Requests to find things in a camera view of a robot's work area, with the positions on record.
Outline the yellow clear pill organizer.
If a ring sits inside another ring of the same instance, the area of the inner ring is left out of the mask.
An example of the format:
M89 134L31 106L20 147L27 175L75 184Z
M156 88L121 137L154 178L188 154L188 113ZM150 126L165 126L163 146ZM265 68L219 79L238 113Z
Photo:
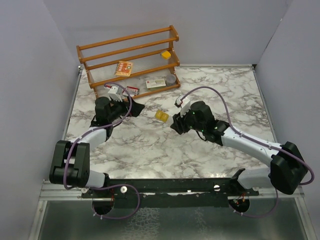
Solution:
M171 125L173 123L173 117L162 110L157 110L154 117L167 125Z

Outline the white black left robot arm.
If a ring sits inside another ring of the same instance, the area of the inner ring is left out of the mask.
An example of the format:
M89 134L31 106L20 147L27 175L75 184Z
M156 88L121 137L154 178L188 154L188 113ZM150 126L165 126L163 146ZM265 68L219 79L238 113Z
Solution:
M81 136L56 143L51 162L49 181L72 188L93 188L97 196L106 197L111 190L106 173L90 170L90 152L106 142L115 126L126 117L138 117L145 105L127 100L115 101L107 97L95 100L95 115L90 128Z

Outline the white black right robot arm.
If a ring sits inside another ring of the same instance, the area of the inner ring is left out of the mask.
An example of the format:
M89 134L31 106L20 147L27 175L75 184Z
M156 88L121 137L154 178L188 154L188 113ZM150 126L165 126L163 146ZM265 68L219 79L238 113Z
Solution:
M210 107L203 101L184 106L173 115L170 127L180 135L194 130L208 142L241 151L265 165L260 169L239 170L235 174L229 189L236 196L247 189L269 187L291 195L308 172L294 143L288 141L280 144L246 135L230 123L215 119Z

